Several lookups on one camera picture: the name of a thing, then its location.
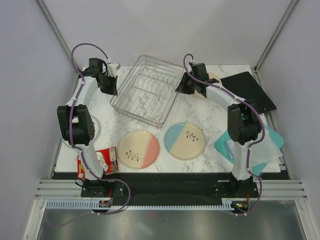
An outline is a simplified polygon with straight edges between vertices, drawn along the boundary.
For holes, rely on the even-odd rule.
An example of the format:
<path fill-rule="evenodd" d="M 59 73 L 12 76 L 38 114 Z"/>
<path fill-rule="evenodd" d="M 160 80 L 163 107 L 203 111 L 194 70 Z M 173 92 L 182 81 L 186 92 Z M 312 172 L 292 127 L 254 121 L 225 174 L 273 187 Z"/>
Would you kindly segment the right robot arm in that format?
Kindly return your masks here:
<path fill-rule="evenodd" d="M 198 92 L 226 110 L 227 132 L 233 141 L 234 157 L 230 180 L 222 184 L 221 190 L 232 197 L 240 197 L 257 186 L 250 168 L 250 155 L 253 145 L 265 138 L 264 124 L 251 103 L 223 87 L 216 79 L 209 78 L 204 63 L 191 61 L 189 66 L 191 70 L 183 65 L 185 72 L 175 91 L 187 95 Z"/>

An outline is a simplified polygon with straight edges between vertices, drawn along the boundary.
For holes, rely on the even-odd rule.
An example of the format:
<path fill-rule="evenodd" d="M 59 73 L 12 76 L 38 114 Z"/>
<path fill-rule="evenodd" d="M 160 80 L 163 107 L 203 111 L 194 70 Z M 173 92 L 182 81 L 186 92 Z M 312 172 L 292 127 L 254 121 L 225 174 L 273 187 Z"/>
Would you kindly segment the metal wire dish rack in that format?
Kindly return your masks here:
<path fill-rule="evenodd" d="M 129 70 L 110 105 L 120 114 L 162 128 L 176 101 L 181 65 L 142 54 Z"/>

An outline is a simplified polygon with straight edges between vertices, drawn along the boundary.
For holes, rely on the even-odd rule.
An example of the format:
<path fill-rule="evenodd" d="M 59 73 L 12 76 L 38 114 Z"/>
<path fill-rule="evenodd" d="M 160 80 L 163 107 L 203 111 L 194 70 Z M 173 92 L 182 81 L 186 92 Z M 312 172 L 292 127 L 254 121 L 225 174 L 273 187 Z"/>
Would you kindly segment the green and cream plate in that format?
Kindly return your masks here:
<path fill-rule="evenodd" d="M 215 79 L 219 85 L 222 85 L 222 81 L 221 81 L 220 77 L 218 75 L 216 75 L 215 73 L 208 72 L 208 76 L 210 79 Z M 205 97 L 197 91 L 194 92 L 194 96 L 199 99 L 205 99 Z"/>

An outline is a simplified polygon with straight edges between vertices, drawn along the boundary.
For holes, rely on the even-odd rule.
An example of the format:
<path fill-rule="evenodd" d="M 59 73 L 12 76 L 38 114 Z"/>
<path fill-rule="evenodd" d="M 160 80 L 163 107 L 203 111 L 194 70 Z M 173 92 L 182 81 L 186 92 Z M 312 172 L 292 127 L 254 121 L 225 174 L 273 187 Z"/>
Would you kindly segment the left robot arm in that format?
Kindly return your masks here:
<path fill-rule="evenodd" d="M 109 195 L 110 184 L 102 178 L 106 175 L 101 166 L 93 139 L 96 129 L 88 106 L 96 90 L 116 96 L 120 64 L 90 58 L 88 67 L 77 70 L 77 86 L 71 99 L 57 108 L 61 137 L 77 152 L 83 167 L 81 197 L 103 198 Z"/>

